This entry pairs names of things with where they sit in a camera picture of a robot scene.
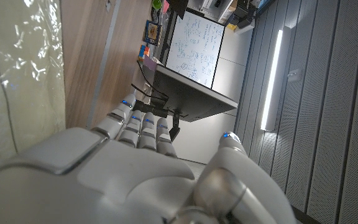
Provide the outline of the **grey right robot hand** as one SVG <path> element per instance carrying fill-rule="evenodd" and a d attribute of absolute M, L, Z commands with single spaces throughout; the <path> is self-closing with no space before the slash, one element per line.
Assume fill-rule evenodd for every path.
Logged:
<path fill-rule="evenodd" d="M 164 118 L 127 95 L 95 128 L 70 128 L 0 167 L 0 223 L 295 223 L 275 181 L 225 132 L 199 177 Z"/>

